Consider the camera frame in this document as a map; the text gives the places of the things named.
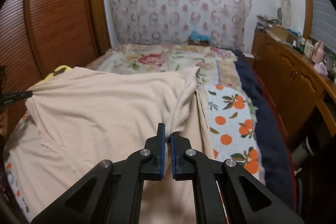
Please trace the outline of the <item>person's left hand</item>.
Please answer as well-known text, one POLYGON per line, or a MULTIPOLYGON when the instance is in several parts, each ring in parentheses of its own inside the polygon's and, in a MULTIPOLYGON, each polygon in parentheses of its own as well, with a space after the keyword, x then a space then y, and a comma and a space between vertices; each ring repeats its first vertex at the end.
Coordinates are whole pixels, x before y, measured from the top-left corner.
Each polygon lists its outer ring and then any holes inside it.
POLYGON ((8 128, 8 114, 7 110, 4 110, 0 114, 0 135, 5 136, 8 128))

